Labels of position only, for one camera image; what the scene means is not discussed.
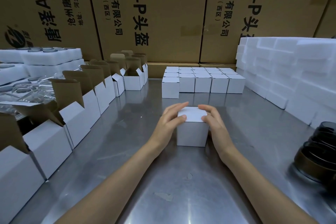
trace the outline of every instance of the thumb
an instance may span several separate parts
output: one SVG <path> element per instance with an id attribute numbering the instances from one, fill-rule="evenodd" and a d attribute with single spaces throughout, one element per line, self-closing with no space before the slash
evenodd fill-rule
<path id="1" fill-rule="evenodd" d="M 209 114 L 208 112 L 207 114 L 208 114 L 207 116 L 202 116 L 201 118 L 202 121 L 206 122 L 211 129 L 218 127 L 219 126 L 218 121 L 214 117 L 212 117 L 212 115 Z"/>
<path id="2" fill-rule="evenodd" d="M 181 125 L 183 122 L 185 122 L 187 119 L 186 115 L 178 116 L 175 119 L 172 119 L 167 124 L 170 126 L 170 128 L 175 129 L 178 125 Z"/>

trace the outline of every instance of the hand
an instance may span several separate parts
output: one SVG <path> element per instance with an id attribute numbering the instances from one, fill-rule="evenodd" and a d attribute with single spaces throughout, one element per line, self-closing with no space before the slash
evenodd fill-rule
<path id="1" fill-rule="evenodd" d="M 230 149 L 235 149 L 235 146 L 230 138 L 228 130 L 218 113 L 217 109 L 210 105 L 198 105 L 199 109 L 207 111 L 207 116 L 202 116 L 202 120 L 211 128 L 213 145 L 216 151 L 221 156 Z"/>
<path id="2" fill-rule="evenodd" d="M 186 121 L 187 116 L 177 116 L 177 113 L 182 108 L 186 107 L 189 102 L 174 104 L 167 107 L 159 122 L 154 129 L 154 132 L 150 139 L 148 140 L 149 143 L 153 143 L 155 146 L 158 147 L 159 151 L 161 152 L 169 143 L 171 135 L 173 134 L 174 129 Z"/>

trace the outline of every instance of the forearm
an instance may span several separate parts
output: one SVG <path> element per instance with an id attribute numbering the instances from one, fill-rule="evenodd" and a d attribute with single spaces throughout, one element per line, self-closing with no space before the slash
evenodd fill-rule
<path id="1" fill-rule="evenodd" d="M 234 147 L 220 154 L 264 224 L 317 223 L 261 175 Z"/>
<path id="2" fill-rule="evenodd" d="M 149 165 L 160 153 L 147 143 L 57 223 L 115 223 Z"/>

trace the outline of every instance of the stainless steel table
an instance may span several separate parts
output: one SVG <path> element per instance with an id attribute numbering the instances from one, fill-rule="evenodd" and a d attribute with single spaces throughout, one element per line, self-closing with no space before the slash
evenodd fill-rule
<path id="1" fill-rule="evenodd" d="M 292 166 L 313 129 L 248 88 L 243 94 L 180 93 L 162 99 L 161 81 L 126 91 L 103 113 L 12 223 L 53 223 L 150 137 L 162 109 L 174 103 L 216 106 L 238 150 L 275 186 L 320 223 L 335 223 L 335 198 Z M 261 223 L 212 142 L 176 146 L 176 135 L 152 163 L 118 223 Z"/>

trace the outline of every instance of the company logo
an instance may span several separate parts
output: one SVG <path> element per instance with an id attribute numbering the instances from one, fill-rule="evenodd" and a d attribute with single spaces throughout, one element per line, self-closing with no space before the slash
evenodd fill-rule
<path id="1" fill-rule="evenodd" d="M 8 30 L 5 32 L 6 41 L 14 48 L 22 48 L 26 44 L 25 37 L 17 30 L 7 26 Z"/>

